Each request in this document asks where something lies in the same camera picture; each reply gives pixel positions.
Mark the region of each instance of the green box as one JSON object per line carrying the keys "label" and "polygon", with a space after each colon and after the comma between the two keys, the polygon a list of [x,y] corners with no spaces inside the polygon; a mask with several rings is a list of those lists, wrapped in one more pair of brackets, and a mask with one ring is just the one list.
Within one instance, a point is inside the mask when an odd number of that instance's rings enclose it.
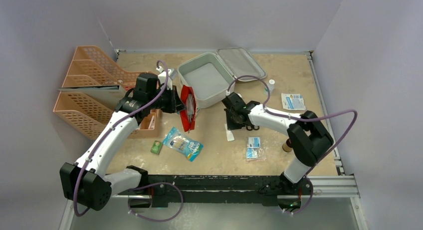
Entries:
{"label": "green box", "polygon": [[153,154],[157,154],[159,155],[161,149],[162,149],[163,143],[160,141],[154,141],[153,146],[151,147],[150,152],[152,152]]}

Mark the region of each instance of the container lid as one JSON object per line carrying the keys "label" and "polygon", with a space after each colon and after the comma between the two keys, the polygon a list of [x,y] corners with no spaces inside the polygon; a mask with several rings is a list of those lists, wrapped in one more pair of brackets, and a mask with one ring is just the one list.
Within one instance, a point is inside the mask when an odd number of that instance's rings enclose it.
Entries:
{"label": "container lid", "polygon": [[[260,79],[267,76],[267,73],[258,65],[254,58],[243,48],[218,49],[217,55],[226,64],[235,78],[242,75],[253,75]],[[248,82],[255,78],[243,78],[239,81]]]}

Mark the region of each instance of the gray storage box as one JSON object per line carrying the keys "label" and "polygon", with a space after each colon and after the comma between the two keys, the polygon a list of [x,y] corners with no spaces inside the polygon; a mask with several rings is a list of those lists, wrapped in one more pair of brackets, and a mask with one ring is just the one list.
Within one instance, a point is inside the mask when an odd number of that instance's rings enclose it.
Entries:
{"label": "gray storage box", "polygon": [[[263,79],[266,72],[243,48],[226,48],[217,50],[217,54],[207,52],[178,66],[181,84],[194,90],[197,106],[210,107],[226,96],[229,84],[242,75],[254,75]],[[247,82],[255,78],[243,78]]]}

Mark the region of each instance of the gray wall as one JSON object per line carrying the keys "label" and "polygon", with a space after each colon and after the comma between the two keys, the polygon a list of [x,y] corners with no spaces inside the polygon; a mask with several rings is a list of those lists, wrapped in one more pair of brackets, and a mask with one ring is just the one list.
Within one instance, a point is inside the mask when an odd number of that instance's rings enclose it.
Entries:
{"label": "gray wall", "polygon": [[77,45],[113,50],[85,0],[0,0],[1,229],[57,229],[59,169],[89,141],[52,113]]}
{"label": "gray wall", "polygon": [[315,49],[341,0],[91,0],[115,48]]}
{"label": "gray wall", "polygon": [[[328,111],[354,107],[340,146],[375,229],[422,229],[423,0],[343,0],[315,54]],[[333,120],[336,135],[351,116]]]}

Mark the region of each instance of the wooden table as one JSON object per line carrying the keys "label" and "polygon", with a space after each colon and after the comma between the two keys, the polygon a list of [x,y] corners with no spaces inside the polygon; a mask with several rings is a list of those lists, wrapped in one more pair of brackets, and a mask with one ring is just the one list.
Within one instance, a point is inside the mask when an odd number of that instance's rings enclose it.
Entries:
{"label": "wooden table", "polygon": [[[156,61],[164,60],[169,68],[177,68],[181,63],[198,54],[151,54],[120,53],[117,63],[127,71],[154,71]],[[322,116],[322,107],[305,55],[254,54],[253,57],[267,72],[266,81],[274,79],[275,89],[268,106],[282,110],[281,93],[300,93],[307,109]],[[174,80],[179,91],[179,79]],[[259,81],[235,84],[235,92],[240,93],[245,102],[266,99],[264,86]],[[154,155],[150,148],[155,140],[163,141],[172,127],[182,130],[181,119],[177,114],[162,114],[161,133],[158,138],[128,139],[112,160],[108,173],[123,170],[128,165],[143,168],[149,174],[175,175],[280,175],[289,165],[294,153],[282,150],[287,136],[276,131],[260,128],[258,131],[235,130],[235,141],[228,142],[224,130],[226,123],[224,106],[221,102],[202,109],[196,118],[195,130],[188,136],[203,143],[204,148],[198,157],[190,162],[175,150],[163,146],[160,155]],[[266,159],[246,161],[246,138],[261,138]],[[333,155],[328,155],[310,175],[337,175]]]}

